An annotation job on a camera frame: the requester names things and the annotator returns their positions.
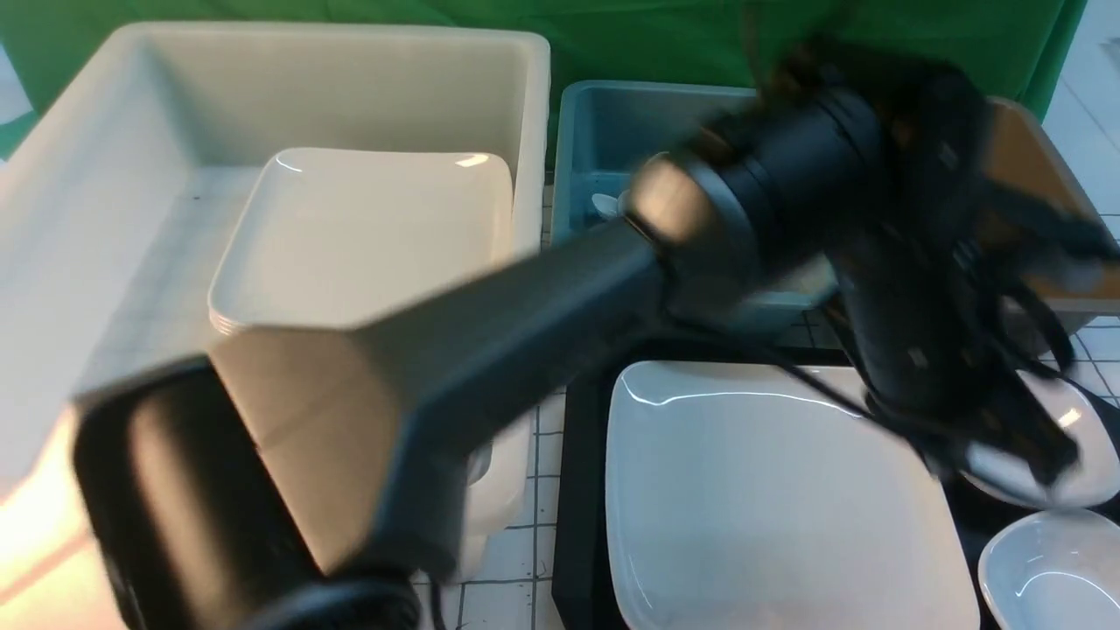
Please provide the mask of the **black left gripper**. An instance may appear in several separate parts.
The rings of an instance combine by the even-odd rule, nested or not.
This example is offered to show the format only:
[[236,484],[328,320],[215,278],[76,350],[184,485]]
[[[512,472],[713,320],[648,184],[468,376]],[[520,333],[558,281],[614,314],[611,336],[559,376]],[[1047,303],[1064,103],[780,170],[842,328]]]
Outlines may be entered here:
[[831,251],[843,311],[836,334],[864,376],[867,416],[906,439],[935,475],[967,473],[1023,491],[970,458],[982,445],[1052,490],[1079,466],[1020,372],[1067,379],[1068,336],[1026,277],[1092,282],[1112,263],[1094,220],[983,177],[956,213],[888,217]]

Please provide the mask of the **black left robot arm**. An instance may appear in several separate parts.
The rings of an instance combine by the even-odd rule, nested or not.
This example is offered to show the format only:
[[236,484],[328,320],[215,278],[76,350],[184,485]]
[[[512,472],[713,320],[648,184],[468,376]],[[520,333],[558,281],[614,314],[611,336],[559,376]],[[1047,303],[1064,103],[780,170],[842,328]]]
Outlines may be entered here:
[[73,474],[128,629],[416,629],[459,565],[468,461],[669,319],[763,354],[935,475],[1079,458],[1019,379],[1075,354],[1026,276],[1107,226],[984,176],[991,101],[948,61],[816,33],[623,215],[348,328],[263,326],[75,404]]

